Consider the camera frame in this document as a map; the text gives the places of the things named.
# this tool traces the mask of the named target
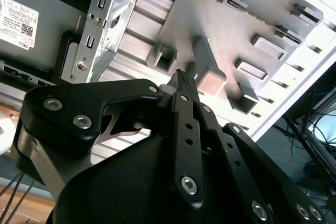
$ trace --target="barcode sticker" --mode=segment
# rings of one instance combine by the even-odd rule
[[[29,50],[34,48],[38,12],[14,0],[0,0],[0,39]]]

